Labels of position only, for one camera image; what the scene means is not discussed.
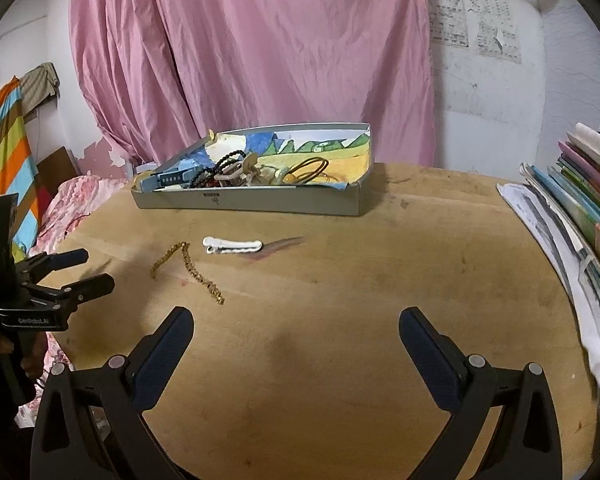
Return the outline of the blue smart watch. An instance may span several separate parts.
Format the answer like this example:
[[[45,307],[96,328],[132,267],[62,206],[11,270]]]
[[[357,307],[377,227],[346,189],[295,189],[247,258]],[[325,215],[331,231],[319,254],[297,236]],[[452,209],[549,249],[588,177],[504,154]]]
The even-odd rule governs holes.
[[[195,174],[195,170],[175,170],[163,171],[158,174],[150,174],[140,181],[140,192],[151,193],[172,185],[182,185],[190,182]]]

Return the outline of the white hair clip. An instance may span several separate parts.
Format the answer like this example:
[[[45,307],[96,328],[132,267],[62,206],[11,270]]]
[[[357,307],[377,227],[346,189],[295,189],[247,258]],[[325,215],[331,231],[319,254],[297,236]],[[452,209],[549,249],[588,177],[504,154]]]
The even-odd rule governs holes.
[[[209,255],[253,254],[254,252],[260,252],[264,246],[260,240],[238,242],[237,240],[224,240],[224,238],[213,236],[204,237],[201,243]]]

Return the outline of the striped cartoon monkey blanket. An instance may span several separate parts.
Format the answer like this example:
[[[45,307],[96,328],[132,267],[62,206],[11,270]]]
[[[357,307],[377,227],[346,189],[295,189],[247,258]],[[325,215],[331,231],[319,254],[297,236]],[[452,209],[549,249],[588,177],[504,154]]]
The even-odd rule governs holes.
[[[35,245],[42,212],[38,167],[24,125],[17,77],[0,90],[0,195],[5,194],[17,196],[12,251],[22,258]]]

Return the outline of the grey hanging cloth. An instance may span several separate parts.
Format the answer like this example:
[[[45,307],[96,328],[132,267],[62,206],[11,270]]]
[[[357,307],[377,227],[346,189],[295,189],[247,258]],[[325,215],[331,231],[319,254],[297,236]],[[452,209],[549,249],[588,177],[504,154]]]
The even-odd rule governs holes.
[[[55,66],[44,62],[29,70],[19,79],[22,112],[27,115],[49,99],[56,98],[59,78]]]

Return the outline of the pink floral bedding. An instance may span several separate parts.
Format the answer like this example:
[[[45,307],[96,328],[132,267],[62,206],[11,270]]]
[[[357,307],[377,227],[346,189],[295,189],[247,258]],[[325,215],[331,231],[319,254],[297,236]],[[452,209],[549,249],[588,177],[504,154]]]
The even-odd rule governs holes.
[[[28,251],[28,256],[40,252],[51,254],[56,252],[62,242],[78,225],[97,210],[114,193],[126,185],[125,179],[101,178],[94,174],[72,178],[59,185],[58,192],[43,214],[42,226],[38,229],[35,244]],[[58,344],[56,338],[46,334],[47,351],[43,360],[43,375],[38,378],[35,386],[35,398],[28,404],[18,408],[15,421],[20,428],[32,428],[38,416],[38,408],[50,368],[54,364],[67,364],[73,368],[68,356]]]

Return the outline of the grey cardboard tray colourful lining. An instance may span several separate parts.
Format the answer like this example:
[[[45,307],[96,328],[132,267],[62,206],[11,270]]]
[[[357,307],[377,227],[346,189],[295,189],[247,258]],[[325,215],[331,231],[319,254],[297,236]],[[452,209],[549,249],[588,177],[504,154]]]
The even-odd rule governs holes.
[[[357,216],[373,167],[365,122],[309,122],[211,133],[138,177],[140,209]]]

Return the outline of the wall calendar poster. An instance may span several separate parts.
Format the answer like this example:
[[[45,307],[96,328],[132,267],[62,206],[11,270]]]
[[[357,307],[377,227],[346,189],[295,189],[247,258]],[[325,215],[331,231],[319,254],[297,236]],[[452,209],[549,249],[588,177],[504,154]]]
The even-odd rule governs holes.
[[[432,41],[522,62],[517,25],[507,0],[428,0],[428,13]]]

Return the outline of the white papers under books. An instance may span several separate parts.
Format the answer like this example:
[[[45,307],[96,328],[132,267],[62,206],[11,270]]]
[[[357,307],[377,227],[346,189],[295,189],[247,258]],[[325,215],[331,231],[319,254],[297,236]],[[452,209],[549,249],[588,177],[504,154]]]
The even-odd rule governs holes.
[[[600,389],[600,263],[566,215],[533,186],[505,183],[496,188],[562,283],[576,314],[588,368]]]

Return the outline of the pink curtain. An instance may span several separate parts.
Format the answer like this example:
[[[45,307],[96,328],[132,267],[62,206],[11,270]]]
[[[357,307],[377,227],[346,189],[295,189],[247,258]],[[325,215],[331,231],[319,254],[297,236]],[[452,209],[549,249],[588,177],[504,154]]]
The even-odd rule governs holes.
[[[69,0],[104,137],[165,162],[211,130],[366,122],[378,162],[434,162],[428,0]]]

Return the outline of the stack of books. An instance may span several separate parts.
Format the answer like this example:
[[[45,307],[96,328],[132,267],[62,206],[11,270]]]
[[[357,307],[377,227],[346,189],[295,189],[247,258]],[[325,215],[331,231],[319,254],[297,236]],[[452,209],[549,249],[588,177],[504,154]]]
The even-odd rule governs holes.
[[[567,278],[567,258],[557,255],[562,236],[567,257],[577,266],[576,284],[584,288],[600,326],[600,131],[579,122],[558,148],[554,165],[541,169],[524,162],[519,172],[554,223],[542,226],[540,234],[558,272]]]

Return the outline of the beige hair claw clip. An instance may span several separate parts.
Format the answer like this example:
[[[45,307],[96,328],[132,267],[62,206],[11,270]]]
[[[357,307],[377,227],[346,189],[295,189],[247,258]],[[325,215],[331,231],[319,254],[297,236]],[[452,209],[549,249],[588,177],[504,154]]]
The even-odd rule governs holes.
[[[285,172],[280,168],[261,165],[257,153],[229,162],[219,169],[213,180],[222,188],[226,186],[273,186],[279,185],[279,175]]]

